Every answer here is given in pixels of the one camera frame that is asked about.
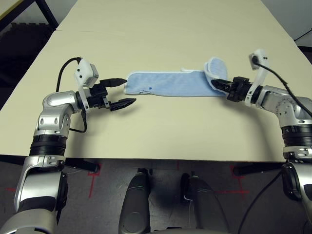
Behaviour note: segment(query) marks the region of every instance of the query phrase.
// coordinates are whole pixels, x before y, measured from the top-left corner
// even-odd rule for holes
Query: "light blue cloth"
[[[204,71],[133,72],[128,76],[124,92],[171,97],[225,96],[210,86]]]

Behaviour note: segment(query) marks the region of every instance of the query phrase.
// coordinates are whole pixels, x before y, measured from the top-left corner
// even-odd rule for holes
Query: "black wire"
[[[300,37],[298,37],[297,39],[293,40],[293,41],[296,41],[300,38],[302,38],[303,36],[305,36],[306,34],[308,34],[309,32],[312,32],[312,29],[310,29],[309,31],[307,31],[305,34],[301,35]]]
[[[312,117],[312,112],[308,110],[307,107],[305,107],[299,100],[298,98],[292,93],[292,91],[290,90],[290,88],[287,85],[287,82],[285,80],[282,79],[282,77],[280,77],[278,75],[278,73],[276,73],[275,71],[273,71],[272,69],[263,66],[262,64],[258,63],[258,58],[256,56],[253,57],[252,59],[253,63],[259,67],[263,67],[264,69],[268,70],[269,72],[272,72],[284,85],[284,87],[286,88],[286,90],[288,91],[289,95],[294,99],[294,101],[298,104],[298,106],[300,106],[303,110],[305,110],[309,116]]]
[[[62,66],[62,68],[60,69],[59,74],[58,74],[58,82],[57,82],[56,92],[59,91],[60,80],[61,80],[61,78],[62,78],[62,74],[63,74],[63,71],[64,71],[65,67],[66,67],[70,62],[72,62],[72,61],[77,61],[77,63],[79,64],[80,61],[81,61],[81,58],[80,58],[80,57],[71,58],[71,59],[67,60],[66,63],[64,63],[64,65]],[[86,116],[86,110],[82,110],[82,111],[81,111],[81,117],[82,117],[84,129],[83,129],[83,130],[77,130],[77,129],[74,129],[74,128],[70,128],[70,129],[69,129],[70,131],[77,132],[77,133],[85,133],[85,132],[87,131],[87,116]]]
[[[81,111],[81,117],[82,117],[82,120],[83,120],[84,129],[83,129],[83,130],[77,130],[77,129],[74,129],[74,128],[70,128],[70,129],[69,129],[70,131],[77,132],[77,133],[85,133],[85,132],[87,131],[87,115],[86,115],[86,110],[82,110],[82,111]]]
[[[306,228],[307,223],[308,223],[308,221],[306,221],[306,222],[304,223],[304,225],[303,225],[302,234],[304,234],[304,230],[305,230],[305,228]]]
[[[81,61],[81,58],[80,57],[76,57],[76,58],[71,58],[69,59],[66,63],[64,63],[64,65],[62,66],[62,68],[60,69],[59,71],[59,74],[58,74],[58,83],[57,83],[57,89],[55,92],[58,92],[59,91],[59,86],[60,86],[60,79],[62,78],[62,73],[65,69],[65,67],[72,61],[77,61],[77,63],[79,64],[80,61]]]
[[[247,218],[247,215],[249,213],[249,211],[251,210],[251,208],[253,207],[253,205],[256,203],[256,201],[259,199],[259,197],[280,177],[280,175],[282,174],[282,172],[279,172],[259,193],[258,195],[255,197],[255,199],[252,201],[252,203],[250,204],[250,206],[248,207],[247,211],[245,212],[243,219],[239,225],[238,228],[238,232],[237,234],[241,233],[242,227],[244,225],[244,222]]]

